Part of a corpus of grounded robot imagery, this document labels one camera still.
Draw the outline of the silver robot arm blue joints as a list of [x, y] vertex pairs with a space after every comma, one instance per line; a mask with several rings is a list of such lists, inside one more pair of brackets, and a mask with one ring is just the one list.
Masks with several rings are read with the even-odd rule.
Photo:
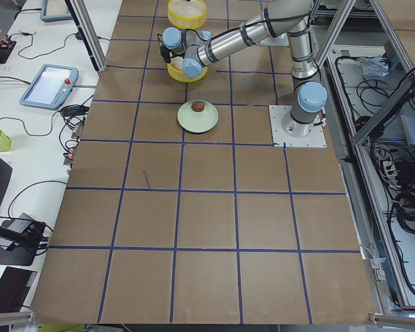
[[295, 94], [290, 113], [294, 121], [306, 125], [314, 121], [328, 97], [327, 90], [316, 79], [320, 67], [313, 53], [308, 23], [312, 7], [312, 1], [273, 1], [260, 15], [213, 37], [200, 30], [169, 27], [158, 38], [176, 44], [174, 54], [183, 58], [183, 72], [195, 78], [201, 75], [203, 67], [266, 38], [286, 34]]

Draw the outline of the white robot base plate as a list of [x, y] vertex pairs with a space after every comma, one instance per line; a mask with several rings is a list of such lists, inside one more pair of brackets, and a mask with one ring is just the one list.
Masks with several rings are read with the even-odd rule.
[[312, 123], [300, 124], [291, 117], [291, 105], [270, 105], [268, 110], [275, 147], [326, 148], [319, 114]]

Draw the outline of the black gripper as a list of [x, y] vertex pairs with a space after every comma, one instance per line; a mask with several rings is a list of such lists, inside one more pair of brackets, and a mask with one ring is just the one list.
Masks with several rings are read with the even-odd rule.
[[176, 47], [176, 44], [173, 44], [171, 42], [166, 42], [164, 39], [158, 38], [158, 43], [160, 46], [160, 55], [165, 61], [166, 64], [170, 64], [172, 62], [172, 59], [175, 57], [174, 49]]

